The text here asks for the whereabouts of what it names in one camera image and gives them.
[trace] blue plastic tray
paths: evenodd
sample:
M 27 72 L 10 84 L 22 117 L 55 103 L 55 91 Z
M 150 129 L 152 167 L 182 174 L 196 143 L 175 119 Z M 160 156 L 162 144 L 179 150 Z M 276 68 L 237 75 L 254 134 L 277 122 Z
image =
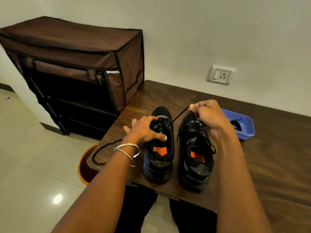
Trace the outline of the blue plastic tray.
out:
M 238 122 L 241 125 L 242 131 L 235 130 L 236 133 L 238 134 L 239 139 L 247 140 L 251 136 L 254 136 L 255 134 L 254 124 L 250 117 L 243 115 L 243 114 L 238 114 L 238 113 L 235 113 L 229 110 L 222 109 L 222 111 L 224 112 L 224 114 L 227 116 L 229 120 L 241 119 L 241 120 L 238 120 Z

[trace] orange insole label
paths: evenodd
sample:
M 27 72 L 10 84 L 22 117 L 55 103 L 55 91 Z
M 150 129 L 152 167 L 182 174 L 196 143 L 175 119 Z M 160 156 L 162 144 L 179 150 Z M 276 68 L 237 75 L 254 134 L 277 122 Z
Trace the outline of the orange insole label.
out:
M 200 161 L 202 161 L 203 163 L 205 163 L 205 156 L 203 154 L 197 154 L 197 153 L 194 153 L 193 151 L 191 151 L 191 157 L 192 158 L 196 158 Z
M 158 152 L 161 156 L 167 154 L 167 149 L 166 147 L 153 147 L 153 151 Z

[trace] socket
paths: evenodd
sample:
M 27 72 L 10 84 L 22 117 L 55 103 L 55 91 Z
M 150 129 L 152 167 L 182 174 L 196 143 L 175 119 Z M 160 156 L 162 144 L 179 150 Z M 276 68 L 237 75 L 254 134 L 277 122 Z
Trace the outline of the socket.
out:
M 235 68 L 213 65 L 207 81 L 212 83 L 229 85 L 235 71 Z

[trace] shoe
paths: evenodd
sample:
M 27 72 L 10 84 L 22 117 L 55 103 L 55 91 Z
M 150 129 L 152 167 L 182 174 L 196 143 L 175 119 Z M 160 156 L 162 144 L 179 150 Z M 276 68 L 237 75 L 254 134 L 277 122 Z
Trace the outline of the shoe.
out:
M 205 125 L 196 121 L 192 112 L 181 122 L 178 136 L 181 145 L 179 182 L 186 189 L 201 192 L 212 172 L 216 149 L 208 139 Z
M 168 109 L 157 107 L 151 114 L 159 119 L 152 121 L 150 129 L 157 133 L 164 133 L 167 140 L 162 142 L 153 139 L 146 143 L 143 172 L 147 180 L 154 183 L 163 183 L 172 176 L 173 158 L 175 152 L 172 116 Z

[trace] skirting board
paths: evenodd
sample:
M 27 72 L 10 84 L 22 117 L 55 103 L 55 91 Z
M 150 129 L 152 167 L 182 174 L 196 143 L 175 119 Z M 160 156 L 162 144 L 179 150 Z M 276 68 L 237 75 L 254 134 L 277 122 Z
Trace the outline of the skirting board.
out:
M 42 123 L 42 122 L 40 122 L 40 123 L 41 123 L 41 125 L 42 125 L 45 129 L 47 129 L 47 130 L 49 130 L 49 131 L 51 131 L 51 132 L 55 132 L 55 133 L 58 133 L 58 134 L 60 134 L 60 135 L 65 135 L 64 133 L 62 133 L 62 131 L 61 131 L 59 128 L 53 127 L 53 126 L 51 126 L 51 125 L 48 125 L 48 124 L 45 124 L 45 123 Z
M 15 91 L 13 90 L 13 88 L 10 85 L 6 85 L 3 83 L 0 83 L 0 89 L 15 93 Z

